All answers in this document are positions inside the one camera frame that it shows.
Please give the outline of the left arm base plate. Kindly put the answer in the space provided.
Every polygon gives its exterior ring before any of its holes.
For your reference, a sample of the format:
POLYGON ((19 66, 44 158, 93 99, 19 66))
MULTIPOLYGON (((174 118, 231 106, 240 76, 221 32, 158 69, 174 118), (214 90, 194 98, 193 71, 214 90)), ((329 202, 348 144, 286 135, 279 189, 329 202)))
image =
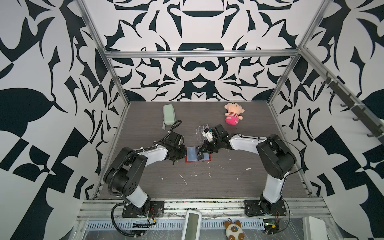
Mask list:
POLYGON ((122 218, 140 218, 147 216, 154 218, 163 213, 164 207, 164 201, 149 201, 141 208, 133 204, 126 204, 123 209, 122 218))

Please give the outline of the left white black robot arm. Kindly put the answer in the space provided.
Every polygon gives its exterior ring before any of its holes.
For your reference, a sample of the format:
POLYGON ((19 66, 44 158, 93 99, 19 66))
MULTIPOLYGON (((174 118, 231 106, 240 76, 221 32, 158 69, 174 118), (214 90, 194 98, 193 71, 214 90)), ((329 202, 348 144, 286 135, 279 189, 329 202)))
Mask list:
POLYGON ((125 147, 104 175, 108 193, 141 209, 150 201, 150 197, 139 186, 145 167, 164 160, 174 163, 186 156, 184 137, 175 132, 169 132, 151 147, 137 150, 125 147))

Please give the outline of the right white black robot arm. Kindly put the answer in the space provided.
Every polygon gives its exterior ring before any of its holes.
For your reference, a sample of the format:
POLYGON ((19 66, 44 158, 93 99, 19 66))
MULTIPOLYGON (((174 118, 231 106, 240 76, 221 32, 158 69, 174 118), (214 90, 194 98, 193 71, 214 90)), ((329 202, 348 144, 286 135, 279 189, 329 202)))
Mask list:
POLYGON ((202 145, 197 147, 197 156, 218 153, 220 149, 245 151, 257 154, 267 172, 267 181, 260 204, 274 207, 282 200, 282 191, 286 178, 297 162, 289 143, 278 135, 268 137, 251 137, 242 134, 229 134, 222 125, 217 125, 202 132, 205 137, 202 145))

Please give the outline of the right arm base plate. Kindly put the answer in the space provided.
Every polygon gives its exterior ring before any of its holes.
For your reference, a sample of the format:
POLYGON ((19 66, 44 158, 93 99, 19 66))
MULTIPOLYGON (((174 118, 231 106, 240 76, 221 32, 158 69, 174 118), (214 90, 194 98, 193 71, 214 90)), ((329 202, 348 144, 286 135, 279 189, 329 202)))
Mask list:
POLYGON ((286 215, 287 208, 283 200, 278 200, 276 203, 271 204, 267 200, 245 200, 245 214, 247 217, 261 217, 261 216, 281 216, 286 215))

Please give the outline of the clear acrylic card box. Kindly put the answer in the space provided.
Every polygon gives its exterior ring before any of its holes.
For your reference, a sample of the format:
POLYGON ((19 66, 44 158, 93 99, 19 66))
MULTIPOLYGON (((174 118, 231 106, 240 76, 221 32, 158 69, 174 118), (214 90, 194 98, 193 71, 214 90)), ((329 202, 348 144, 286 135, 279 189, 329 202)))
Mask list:
POLYGON ((201 125, 201 126, 198 126, 196 128, 196 136, 197 136, 197 143, 198 144, 202 144, 204 142, 204 140, 206 140, 207 138, 204 136, 205 134, 205 129, 209 129, 209 125, 208 124, 204 124, 204 125, 201 125))

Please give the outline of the red leather card holder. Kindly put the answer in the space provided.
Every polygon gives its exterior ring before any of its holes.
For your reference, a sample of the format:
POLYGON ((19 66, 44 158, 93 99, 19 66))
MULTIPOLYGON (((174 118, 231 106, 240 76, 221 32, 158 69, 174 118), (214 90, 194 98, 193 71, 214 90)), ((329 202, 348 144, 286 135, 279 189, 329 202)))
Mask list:
POLYGON ((198 147, 187 147, 186 163, 210 162, 211 155, 199 152, 198 147))

